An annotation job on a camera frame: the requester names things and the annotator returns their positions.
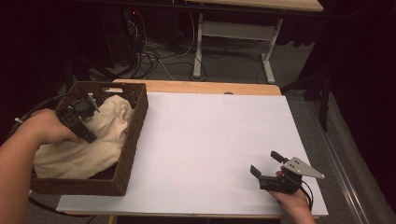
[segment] hand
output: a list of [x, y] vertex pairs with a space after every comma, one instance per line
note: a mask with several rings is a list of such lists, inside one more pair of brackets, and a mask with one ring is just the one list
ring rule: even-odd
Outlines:
[[[282, 171], [276, 172], [276, 175], [282, 175]], [[280, 205], [288, 214], [291, 223], [315, 223], [311, 211], [309, 210], [306, 196], [300, 189], [292, 194], [271, 190], [267, 191], [280, 202]]]
[[78, 137], [62, 125], [55, 111], [50, 109], [36, 111], [20, 126], [15, 134], [23, 134], [26, 137], [34, 138], [39, 146], [56, 144], [64, 140], [78, 141]]

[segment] table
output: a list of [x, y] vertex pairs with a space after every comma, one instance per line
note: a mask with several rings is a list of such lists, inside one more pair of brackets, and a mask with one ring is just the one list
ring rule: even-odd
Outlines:
[[[316, 11], [321, 12], [323, 6], [317, 0], [300, 0], [300, 1], [276, 1], [276, 0], [189, 0], [193, 3], [206, 4], [223, 4], [238, 7], [269, 7], [284, 10], [301, 10], [301, 11]], [[224, 21], [204, 21], [204, 16], [201, 13], [199, 16], [198, 23], [198, 35], [197, 35], [197, 49], [195, 53], [193, 77], [199, 78], [201, 76], [202, 67], [202, 37], [207, 36], [219, 36], [228, 38], [242, 38], [251, 40], [263, 40], [268, 41], [269, 45], [262, 53], [262, 64], [264, 67], [264, 73], [267, 77], [269, 84], [275, 84], [274, 74], [269, 62], [271, 54], [274, 50], [277, 36], [282, 25], [282, 19], [278, 19], [276, 24], [272, 26], [263, 26], [255, 24], [242, 24], [242, 23], [231, 23]]]
[[[150, 217], [284, 216], [249, 173], [253, 164], [264, 175], [274, 175], [279, 163], [270, 159], [271, 150], [308, 161], [286, 98], [277, 87], [116, 81], [146, 82], [148, 89], [148, 114], [126, 195], [62, 196], [59, 211]], [[189, 89], [200, 93], [186, 93]], [[252, 95], [254, 89], [260, 95]], [[234, 95], [223, 94], [230, 91]], [[240, 116], [241, 109], [246, 116]], [[314, 192], [314, 216], [327, 216], [316, 179], [304, 180]]]

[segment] woven tray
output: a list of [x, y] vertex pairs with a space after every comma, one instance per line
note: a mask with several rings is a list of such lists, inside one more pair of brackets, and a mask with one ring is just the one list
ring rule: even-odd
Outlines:
[[[122, 90], [122, 92], [114, 92], [114, 89]], [[98, 106], [106, 98], [115, 94], [131, 104], [134, 113], [129, 122], [119, 162], [90, 179], [37, 178], [33, 169], [31, 189], [42, 194], [125, 195], [134, 163], [137, 139], [149, 108], [146, 85], [144, 83], [77, 82], [69, 92], [81, 97], [92, 92]], [[75, 99], [74, 96], [68, 96], [59, 106], [68, 105]]]

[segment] beige cloth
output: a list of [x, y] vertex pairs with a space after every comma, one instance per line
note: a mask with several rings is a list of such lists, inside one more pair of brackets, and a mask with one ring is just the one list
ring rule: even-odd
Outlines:
[[83, 122], [97, 139], [40, 147], [34, 160], [38, 177], [86, 179], [117, 163], [133, 110], [118, 95], [107, 98], [99, 109]]

